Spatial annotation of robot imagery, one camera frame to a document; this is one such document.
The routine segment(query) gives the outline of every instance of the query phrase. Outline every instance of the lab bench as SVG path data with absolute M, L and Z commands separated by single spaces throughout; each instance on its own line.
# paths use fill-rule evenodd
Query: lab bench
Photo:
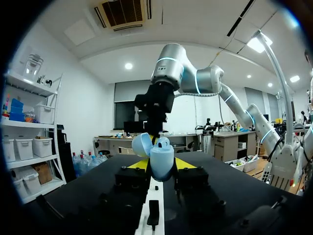
M 245 142 L 246 148 L 238 148 L 238 142 Z M 220 132 L 214 135 L 214 156 L 223 162 L 248 155 L 255 155 L 256 134 L 248 132 Z
M 174 152 L 177 153 L 180 149 L 189 149 L 188 144 L 194 141 L 193 149 L 191 151 L 196 151 L 199 148 L 199 135 L 196 134 L 177 134 L 177 135 L 169 135 L 169 136 L 161 136 L 167 137 L 170 140 L 170 144 L 174 148 Z M 99 142 L 99 150 L 109 150 L 111 155 L 119 154 L 118 147 L 124 148 L 132 148 L 132 137 L 126 138 L 115 138 L 115 137 L 94 137 L 93 143 L 97 141 Z

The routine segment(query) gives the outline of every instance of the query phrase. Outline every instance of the person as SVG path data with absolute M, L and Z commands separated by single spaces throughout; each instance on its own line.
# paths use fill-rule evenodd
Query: person
M 303 124 L 304 122 L 308 122 L 307 117 L 304 115 L 304 111 L 301 111 L 301 114 L 303 115 Z

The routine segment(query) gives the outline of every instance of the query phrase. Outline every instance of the cardboard box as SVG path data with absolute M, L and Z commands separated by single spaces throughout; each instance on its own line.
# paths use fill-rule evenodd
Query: cardboard box
M 36 136 L 35 139 L 44 140 L 44 139 L 48 139 L 48 137 L 45 137 L 45 136 Z
M 37 163 L 32 166 L 39 175 L 38 179 L 41 185 L 52 180 L 52 175 L 51 175 L 49 166 L 46 162 Z

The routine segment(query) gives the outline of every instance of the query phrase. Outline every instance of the metal shelving unit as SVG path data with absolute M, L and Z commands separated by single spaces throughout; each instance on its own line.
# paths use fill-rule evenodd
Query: metal shelving unit
M 12 120 L 2 120 L 1 125 L 2 126 L 12 126 L 12 127 L 26 127 L 26 128 L 42 128 L 45 131 L 48 131 L 48 129 L 53 129 L 54 130 L 54 144 L 56 146 L 55 148 L 55 155 L 47 156 L 44 158 L 40 158 L 38 156 L 35 156 L 32 159 L 29 160 L 20 160 L 18 157 L 14 162 L 9 162 L 7 163 L 7 168 L 12 169 L 12 168 L 18 168 L 26 165 L 32 165 L 36 163 L 41 163 L 41 162 L 46 162 L 46 161 L 52 161 L 53 164 L 55 165 L 56 169 L 61 175 L 61 179 L 58 179 L 56 176 L 52 176 L 52 181 L 49 181 L 43 185 L 41 185 L 41 190 L 38 193 L 35 193 L 33 195 L 29 195 L 26 198 L 22 198 L 22 201 L 24 203 L 28 203 L 32 200 L 35 200 L 37 196 L 39 195 L 45 195 L 58 187 L 66 184 L 64 173 L 62 170 L 62 165 L 60 161 L 60 155 L 59 155 L 59 149 L 57 148 L 58 146 L 58 137 L 57 137 L 57 124 L 56 124 L 56 119 L 57 119 L 57 106 L 58 106 L 58 93 L 60 91 L 61 87 L 61 82 L 62 82 L 62 76 L 54 80 L 54 82 L 59 80 L 59 86 L 56 91 L 53 91 L 51 88 L 45 87 L 41 84 L 38 84 L 34 81 L 31 81 L 20 74 L 14 72 L 14 71 L 9 71 L 5 76 L 5 83 L 7 86 L 14 87 L 16 89 L 22 90 L 27 93 L 31 93 L 34 95 L 38 95 L 42 98 L 45 98 L 45 103 L 48 104 L 48 98 L 52 97 L 50 101 L 50 106 L 53 105 L 53 101 L 55 100 L 54 103 L 54 124 L 41 124 L 41 123 L 29 123 L 29 122 L 20 122 L 20 121 L 12 121 Z M 51 174 L 54 173 L 54 169 L 52 169 L 52 163 L 50 165 L 50 170 Z

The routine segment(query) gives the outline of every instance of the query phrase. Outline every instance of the black work surface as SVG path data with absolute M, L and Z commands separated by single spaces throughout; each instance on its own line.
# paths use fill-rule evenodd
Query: black work surface
M 207 231 L 225 226 L 247 215 L 261 205 L 273 205 L 279 196 L 287 198 L 294 205 L 300 197 L 267 185 L 231 166 L 216 160 L 203 152 L 175 154 L 176 157 L 194 165 L 203 166 L 209 174 L 209 184 L 217 196 L 226 201 L 225 214 L 207 223 Z M 101 193 L 108 193 L 114 185 L 114 174 L 121 166 L 130 166 L 142 160 L 136 155 L 116 155 L 86 175 L 69 182 L 58 190 L 45 196 L 46 200 L 61 214 L 77 213 L 78 207 L 91 208 L 98 204 Z M 178 204 L 171 178 L 163 184 L 164 216 L 166 234 L 189 234 L 185 213 Z M 44 222 L 42 212 L 36 202 L 26 205 L 36 211 Z

